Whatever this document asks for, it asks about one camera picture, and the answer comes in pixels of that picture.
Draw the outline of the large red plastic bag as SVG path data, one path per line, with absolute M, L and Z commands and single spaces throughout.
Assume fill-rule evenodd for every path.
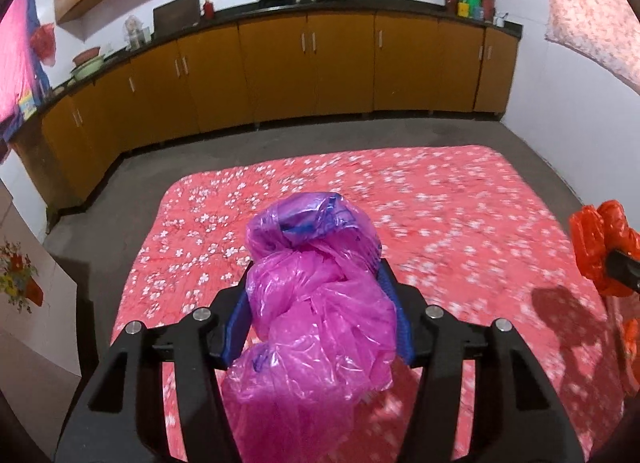
M 639 261 L 639 232 L 627 221 L 619 201 L 605 201 L 598 207 L 584 206 L 570 216 L 576 265 L 580 274 L 593 282 L 602 296 L 629 297 L 639 292 L 639 281 L 622 282 L 608 274 L 606 261 L 614 252 Z

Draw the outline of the magenta plastic bag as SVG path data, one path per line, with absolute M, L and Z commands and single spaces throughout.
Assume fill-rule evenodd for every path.
M 360 400 L 393 382 L 382 245 L 343 195 L 304 192 L 252 218 L 245 246 L 258 342 L 222 381 L 234 440 L 245 462 L 317 462 L 352 431 Z

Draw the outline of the brown lower kitchen cabinets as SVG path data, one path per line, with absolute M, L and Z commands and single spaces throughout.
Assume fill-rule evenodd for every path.
M 506 111 L 521 27 L 387 11 L 299 12 L 165 42 L 78 82 L 11 139 L 50 209 L 116 160 L 248 125 L 372 112 Z

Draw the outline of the small orange plastic bag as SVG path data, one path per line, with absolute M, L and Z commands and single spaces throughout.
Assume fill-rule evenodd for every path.
M 639 320 L 629 319 L 623 323 L 623 347 L 628 373 L 639 383 Z

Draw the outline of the flower sticker white cabinet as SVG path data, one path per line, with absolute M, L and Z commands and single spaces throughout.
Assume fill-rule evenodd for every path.
M 80 374 L 77 284 L 30 231 L 1 189 L 1 330 L 35 353 Z

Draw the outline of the pink floral tablecloth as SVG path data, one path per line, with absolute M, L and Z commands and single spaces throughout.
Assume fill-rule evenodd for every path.
M 186 176 L 167 189 L 116 327 L 175 323 L 241 278 L 248 220 L 297 192 L 336 192 L 373 221 L 396 278 L 455 317 L 509 319 L 560 396 L 582 449 L 620 420 L 614 336 L 550 210 L 479 145 L 348 151 Z

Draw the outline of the pink hanging floral cloth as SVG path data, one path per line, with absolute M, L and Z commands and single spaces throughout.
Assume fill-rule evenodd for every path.
M 549 0 L 546 39 L 639 89 L 639 21 L 627 0 Z

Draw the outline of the pink window curtain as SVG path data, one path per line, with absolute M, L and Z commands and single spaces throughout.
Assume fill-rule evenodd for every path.
M 50 25 L 42 25 L 36 0 L 12 0 L 1 19 L 1 141 L 13 135 L 43 104 L 50 89 L 49 77 L 32 46 L 32 38 L 44 30 L 50 45 Z

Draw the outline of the stacked bowls on counter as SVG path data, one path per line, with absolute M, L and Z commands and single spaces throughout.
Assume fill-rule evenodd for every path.
M 104 64 L 105 56 L 100 47 L 89 48 L 73 58 L 75 67 L 70 72 L 77 82 L 99 71 Z

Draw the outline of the clear jars on counter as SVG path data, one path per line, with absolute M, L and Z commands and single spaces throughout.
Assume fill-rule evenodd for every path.
M 124 33 L 129 50 L 138 50 L 151 42 L 151 30 L 135 16 L 129 15 L 124 23 Z

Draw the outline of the dark cutting board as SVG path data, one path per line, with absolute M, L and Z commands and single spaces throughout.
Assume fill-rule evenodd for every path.
M 167 37 L 194 27 L 200 21 L 200 0 L 173 0 L 153 10 L 153 37 Z

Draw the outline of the red bottle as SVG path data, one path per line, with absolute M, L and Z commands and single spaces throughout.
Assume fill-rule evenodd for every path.
M 215 8 L 213 1 L 203 0 L 203 19 L 212 20 L 215 17 Z

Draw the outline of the red bag hanging on wall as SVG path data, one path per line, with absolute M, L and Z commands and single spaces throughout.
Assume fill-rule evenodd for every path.
M 48 23 L 38 26 L 30 36 L 29 43 L 38 60 L 45 66 L 55 66 L 55 25 Z

